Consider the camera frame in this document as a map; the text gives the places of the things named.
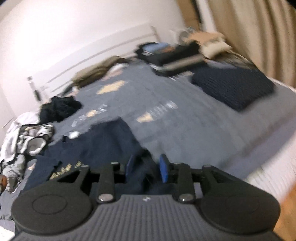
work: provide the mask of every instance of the pillow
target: pillow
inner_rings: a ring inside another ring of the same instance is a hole
[[[200,67],[193,72],[193,84],[236,111],[274,92],[274,83],[258,69]]]

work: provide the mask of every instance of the bed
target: bed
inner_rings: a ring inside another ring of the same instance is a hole
[[[32,75],[33,82],[37,89],[41,90],[42,100],[46,102],[51,96],[61,93],[77,71],[111,55],[131,56],[136,45],[148,41],[157,41],[155,32],[148,23],[114,33],[73,53],[48,70]],[[190,132],[190,129],[180,129],[176,123],[183,123],[185,119],[189,119],[187,124],[194,127],[194,115],[189,115],[190,111],[187,111],[189,107],[184,106],[180,100],[195,96],[196,91],[201,91],[188,82],[189,78],[185,75],[175,79],[158,77],[145,63],[136,62],[122,69],[122,73],[117,76],[96,81],[82,88],[76,95],[76,99],[83,103],[83,108],[61,123],[54,123],[56,134],[53,144],[72,131],[83,133],[98,121],[108,121],[120,116],[130,126],[140,144],[154,157],[165,152],[172,162],[194,165],[192,156],[199,155],[196,150],[184,147],[186,151],[176,153],[173,146],[174,143],[176,146],[182,146],[178,134],[187,135]],[[169,89],[171,94],[159,94],[165,93],[165,89]],[[178,97],[177,89],[181,89],[185,94]],[[88,115],[91,111],[95,111],[95,114]],[[220,157],[225,160],[224,162],[212,161],[211,164],[246,179],[249,183],[271,193],[281,202],[296,180],[296,116],[294,109],[289,111],[289,118],[272,126],[271,130],[270,127],[266,127],[269,131],[264,132],[266,134],[264,138],[257,138],[239,153],[232,152],[231,155]],[[171,138],[171,145],[165,144],[168,137]],[[206,157],[201,161],[206,164]],[[28,167],[34,162],[36,160],[31,160]],[[11,203],[25,186],[31,172],[30,168],[26,170],[25,179],[15,193],[4,192],[0,196],[0,214],[9,212]],[[9,218],[0,219],[0,226],[14,231],[13,221],[7,219]],[[0,237],[5,233],[7,232],[4,229],[0,231]]]

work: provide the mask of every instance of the fabric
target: fabric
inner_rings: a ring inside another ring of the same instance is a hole
[[[9,241],[12,240],[12,238],[15,236],[15,234],[4,227],[1,226],[1,220],[0,220],[0,239],[2,241]]]
[[[25,155],[36,156],[45,145],[51,140],[54,134],[52,125],[23,125],[19,129],[15,153],[18,155],[9,165],[3,165],[2,174],[7,177],[8,192],[14,191],[14,188],[22,181],[25,171]]]
[[[224,35],[222,33],[208,33],[208,32],[194,32],[188,36],[188,40],[195,40],[199,45],[204,45],[207,42],[210,42],[212,40],[219,40],[224,39]]]
[[[259,70],[201,67],[193,72],[194,84],[236,111],[274,93],[274,83]]]
[[[203,55],[197,54],[188,58],[183,58],[163,66],[150,64],[153,72],[159,76],[173,76],[187,70],[191,70],[196,66],[204,64]]]
[[[144,61],[147,61],[147,56],[143,54],[144,52],[144,47],[145,46],[149,46],[149,45],[153,45],[153,44],[156,44],[155,42],[147,42],[147,43],[144,43],[144,44],[141,44],[138,46],[138,49],[135,51],[135,54],[137,55],[138,59],[142,59]]]
[[[204,57],[212,59],[216,55],[231,50],[231,46],[225,43],[223,40],[213,41],[206,45],[200,46],[200,53],[204,55]]]
[[[39,114],[40,124],[47,124],[50,122],[60,122],[65,118],[73,115],[82,107],[82,104],[74,100],[73,96],[60,98],[54,96],[51,102],[43,104]]]
[[[155,44],[149,44],[143,47],[143,50],[153,54],[155,51],[164,49],[166,47],[170,46],[168,43],[162,42],[162,43],[155,43]]]
[[[32,164],[36,162],[36,159],[33,160],[27,160],[26,166],[30,167]],[[0,195],[0,226],[14,232],[15,231],[15,225],[12,221],[11,217],[11,206],[13,201],[19,196],[20,191],[24,188],[28,177],[32,173],[32,170],[29,170],[28,168],[25,170],[23,174],[23,180],[19,183],[17,188],[14,189],[13,192],[9,192],[8,190],[5,190]]]
[[[63,138],[49,146],[37,163],[24,190],[59,176],[82,164],[99,168],[112,161],[126,163],[141,146],[121,119],[99,123],[75,139]]]
[[[147,56],[147,61],[157,66],[163,66],[183,58],[187,58],[199,53],[199,45],[191,42],[188,45],[178,45],[175,50],[167,53],[159,53]]]
[[[25,155],[19,154],[14,163],[4,168],[2,174],[7,177],[6,189],[9,193],[13,192],[15,187],[22,181],[25,172]]]
[[[123,63],[125,61],[125,59],[119,56],[111,56],[100,63],[77,72],[71,80],[74,86],[81,88],[102,78],[114,64]]]
[[[0,163],[5,161],[9,164],[15,158],[15,147],[19,137],[20,127],[27,124],[37,124],[39,121],[40,119],[38,113],[26,112],[21,114],[14,122],[11,123],[1,147]]]
[[[231,64],[235,67],[243,69],[258,69],[254,63],[233,51],[223,52],[215,56],[212,60],[220,63]]]
[[[117,76],[122,73],[122,69],[127,68],[129,65],[127,63],[124,64],[115,64],[102,78],[102,81],[105,81],[113,76]]]
[[[217,62],[217,61],[214,61],[214,60],[207,60],[206,63],[211,68],[216,68],[216,69],[236,69],[236,67],[234,65],[228,64],[226,62]]]
[[[208,0],[217,30],[266,76],[296,86],[296,10],[286,0]]]
[[[276,85],[274,95],[238,113],[192,85],[190,79],[180,75],[174,81],[156,76],[143,62],[132,65],[104,81],[104,86],[95,82],[81,89],[76,98],[85,106],[54,123],[55,138],[72,131],[84,133],[90,124],[121,116],[154,159],[165,153],[172,162],[186,162],[193,168],[206,163],[219,168],[252,150],[296,110],[295,93],[284,86]],[[125,84],[97,94],[118,81]],[[92,110],[96,114],[86,116]]]

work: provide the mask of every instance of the clothes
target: clothes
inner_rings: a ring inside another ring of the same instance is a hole
[[[32,164],[35,162],[36,159],[29,160],[28,158],[26,158],[26,166],[28,167],[31,167]],[[32,170],[29,170],[27,168],[23,174],[23,180],[14,188],[14,191],[8,192],[8,190],[6,189],[0,195],[0,226],[5,227],[12,232],[15,231],[15,225],[11,217],[11,207],[14,200],[19,196],[20,191],[24,188],[31,172]]]
[[[126,63],[123,64],[115,64],[111,69],[109,69],[109,71],[105,74],[105,76],[102,78],[103,81],[119,75],[122,73],[122,69],[127,68],[129,65]]]
[[[75,74],[71,79],[74,86],[84,87],[102,78],[115,63],[124,63],[126,60],[119,56],[111,56],[104,61],[85,68]]]
[[[49,146],[44,155],[37,155],[38,161],[24,190],[82,164],[98,168],[112,161],[126,163],[132,154],[141,150],[129,126],[121,118],[99,123],[77,138],[64,137]]]
[[[215,69],[236,69],[234,65],[226,62],[217,62],[214,60],[207,60],[206,63],[209,67],[215,68]]]
[[[136,155],[136,164],[126,172],[126,183],[115,184],[115,198],[123,194],[130,195],[165,195],[176,192],[175,184],[162,182],[159,164],[156,164],[148,150]],[[90,197],[96,198],[97,183],[93,183]]]
[[[187,58],[199,53],[199,45],[191,42],[188,45],[178,45],[175,50],[167,53],[159,53],[147,56],[147,61],[157,66],[163,66],[183,58]]]
[[[171,162],[181,160],[192,168],[201,168],[203,164],[221,168],[225,163],[232,165],[234,156],[252,150],[258,140],[271,134],[295,112],[295,93],[278,84],[276,94],[237,113],[193,86],[191,79],[180,75],[174,81],[155,75],[143,62],[132,65],[119,76],[81,90],[77,99],[84,104],[83,109],[54,123],[55,139],[72,131],[85,133],[91,124],[120,115],[154,158],[165,153]],[[118,81],[126,83],[117,91],[96,94]],[[87,117],[93,110],[97,114]]]
[[[242,57],[235,52],[223,52],[213,58],[213,61],[225,64],[231,64],[235,67],[244,69],[258,69],[254,63]]]
[[[274,83],[256,69],[201,67],[193,72],[193,84],[236,111],[274,92]]]
[[[39,114],[40,124],[50,122],[61,122],[65,118],[73,115],[77,110],[82,107],[82,104],[74,100],[73,96],[60,98],[54,96],[51,102],[43,104]]]
[[[143,54],[143,48],[145,46],[149,46],[151,44],[156,44],[155,42],[147,42],[147,43],[144,43],[144,44],[141,44],[138,46],[138,49],[135,51],[135,54],[137,55],[138,59],[142,59],[144,60],[145,62],[147,62],[147,56]]]
[[[219,40],[219,39],[224,39],[224,35],[219,32],[214,32],[214,33],[208,33],[208,32],[194,32],[188,36],[188,40],[192,41],[195,40],[199,45],[205,45],[208,42]]]
[[[12,192],[23,179],[25,155],[36,156],[42,151],[54,134],[52,125],[23,125],[19,128],[15,153],[18,154],[9,164],[3,164],[3,175],[8,179],[6,190]]]
[[[23,154],[19,154],[17,155],[14,163],[4,168],[2,174],[7,177],[7,186],[5,190],[8,192],[13,192],[15,187],[23,180],[25,163],[25,156]]]
[[[230,51],[232,49],[223,39],[219,41],[209,42],[205,45],[200,46],[200,53],[208,59],[214,58],[216,55],[219,55],[223,52]]]
[[[202,64],[204,64],[203,55],[197,54],[169,64],[164,64],[163,66],[156,66],[154,64],[150,64],[150,66],[153,72],[159,76],[173,76]]]
[[[170,46],[168,43],[162,42],[162,43],[155,43],[155,44],[149,44],[143,47],[144,52],[153,54],[154,52],[164,49],[166,47]]]
[[[37,124],[38,122],[38,113],[26,112],[21,114],[14,122],[11,123],[1,147],[0,163],[5,161],[7,164],[9,164],[15,158],[15,147],[19,137],[20,127],[27,124]]]

